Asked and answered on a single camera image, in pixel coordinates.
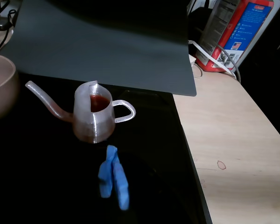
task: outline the light wood surface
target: light wood surface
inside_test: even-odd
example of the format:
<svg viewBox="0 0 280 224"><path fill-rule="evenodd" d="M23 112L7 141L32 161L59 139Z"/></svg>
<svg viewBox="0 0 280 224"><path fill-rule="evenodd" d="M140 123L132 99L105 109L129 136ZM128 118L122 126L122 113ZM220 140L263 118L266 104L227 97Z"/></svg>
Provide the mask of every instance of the light wood surface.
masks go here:
<svg viewBox="0 0 280 224"><path fill-rule="evenodd" d="M280 224L280 135L232 77L195 83L174 99L213 224Z"/></svg>

